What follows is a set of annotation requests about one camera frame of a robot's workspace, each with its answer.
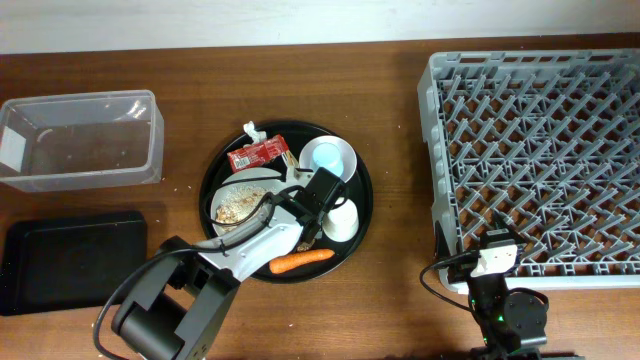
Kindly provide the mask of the rice leftovers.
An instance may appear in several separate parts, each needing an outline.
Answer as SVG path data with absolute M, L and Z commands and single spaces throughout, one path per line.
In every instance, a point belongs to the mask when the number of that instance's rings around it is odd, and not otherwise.
M 231 224 L 245 219 L 261 201 L 266 192 L 265 188 L 253 185 L 232 187 L 217 206 L 215 221 Z

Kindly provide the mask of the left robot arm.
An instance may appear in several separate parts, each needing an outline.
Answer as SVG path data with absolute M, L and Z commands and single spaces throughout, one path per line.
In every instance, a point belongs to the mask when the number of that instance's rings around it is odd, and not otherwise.
M 305 185 L 266 193 L 232 231 L 190 245 L 164 242 L 114 292 L 124 299 L 111 329 L 145 359 L 201 359 L 211 348 L 241 283 L 313 238 L 346 184 L 319 169 Z

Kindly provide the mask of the red snack wrapper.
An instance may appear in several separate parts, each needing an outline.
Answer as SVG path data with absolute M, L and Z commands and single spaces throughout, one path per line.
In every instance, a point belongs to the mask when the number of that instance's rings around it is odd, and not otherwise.
M 233 173 L 260 167 L 286 153 L 289 147 L 281 135 L 252 144 L 227 154 Z

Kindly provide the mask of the light blue cup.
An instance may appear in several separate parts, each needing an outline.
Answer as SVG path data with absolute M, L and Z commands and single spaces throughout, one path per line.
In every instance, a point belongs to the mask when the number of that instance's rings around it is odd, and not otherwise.
M 337 177 L 344 172 L 344 164 L 339 148 L 331 143 L 321 143 L 312 152 L 311 168 L 317 171 L 324 168 Z

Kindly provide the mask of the white cup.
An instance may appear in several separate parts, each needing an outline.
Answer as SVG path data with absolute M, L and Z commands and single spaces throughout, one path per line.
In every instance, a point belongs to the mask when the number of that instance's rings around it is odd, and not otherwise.
M 330 210 L 322 223 L 323 233 L 334 242 L 350 241 L 358 231 L 359 216 L 355 203 L 344 197 L 338 199 L 335 209 Z

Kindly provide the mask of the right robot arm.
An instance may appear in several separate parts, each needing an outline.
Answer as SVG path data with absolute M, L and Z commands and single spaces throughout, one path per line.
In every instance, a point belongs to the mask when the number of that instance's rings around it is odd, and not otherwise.
M 479 326 L 484 345 L 470 351 L 472 359 L 539 359 L 546 344 L 548 298 L 528 288 L 510 288 L 506 277 L 520 261 L 524 239 L 500 215 L 479 244 L 432 265 L 456 268 L 468 287 L 464 307 Z

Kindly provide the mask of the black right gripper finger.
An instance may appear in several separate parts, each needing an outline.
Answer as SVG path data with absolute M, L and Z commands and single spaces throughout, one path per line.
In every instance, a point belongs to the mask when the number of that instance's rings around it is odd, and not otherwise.
M 507 223 L 505 216 L 495 213 L 494 224 L 496 227 L 494 237 L 498 241 L 513 240 L 516 245 L 525 244 L 525 239 L 516 231 L 513 225 Z
M 449 247 L 446 241 L 443 228 L 439 221 L 434 223 L 435 232 L 435 259 L 441 260 L 449 256 Z

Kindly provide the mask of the white tissue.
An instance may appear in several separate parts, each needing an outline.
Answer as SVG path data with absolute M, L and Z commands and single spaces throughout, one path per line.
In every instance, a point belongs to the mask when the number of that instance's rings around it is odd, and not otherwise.
M 252 121 L 243 125 L 243 131 L 251 138 L 253 144 L 264 142 L 267 139 L 265 131 L 258 131 Z

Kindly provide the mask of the pale grey plate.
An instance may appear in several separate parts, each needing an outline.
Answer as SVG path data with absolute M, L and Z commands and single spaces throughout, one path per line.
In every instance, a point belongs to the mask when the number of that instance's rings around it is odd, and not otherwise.
M 209 214 L 206 218 L 213 219 L 215 221 L 216 208 L 221 203 L 222 198 L 230 192 L 232 187 L 241 185 L 258 186 L 265 188 L 267 192 L 277 194 L 285 188 L 284 175 L 276 170 L 264 167 L 251 168 L 231 175 L 222 183 L 222 186 L 214 192 L 211 204 L 208 206 Z M 249 214 L 246 218 L 250 221 L 259 214 L 260 211 L 257 210 L 252 216 Z M 235 226 L 232 226 L 232 223 L 223 224 L 215 221 L 215 224 L 211 224 L 209 222 L 205 222 L 205 224 L 212 228 L 212 237 L 224 235 L 225 233 L 235 229 Z

